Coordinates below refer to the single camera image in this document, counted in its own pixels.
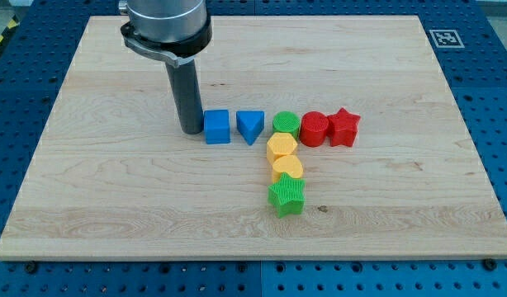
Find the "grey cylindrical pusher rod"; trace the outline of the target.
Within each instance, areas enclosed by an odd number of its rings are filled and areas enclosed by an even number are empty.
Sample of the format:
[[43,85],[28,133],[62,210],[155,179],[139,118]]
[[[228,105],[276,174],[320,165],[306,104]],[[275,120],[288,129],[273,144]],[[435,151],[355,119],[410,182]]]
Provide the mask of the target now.
[[195,61],[174,67],[166,64],[182,132],[199,134],[203,131],[203,108]]

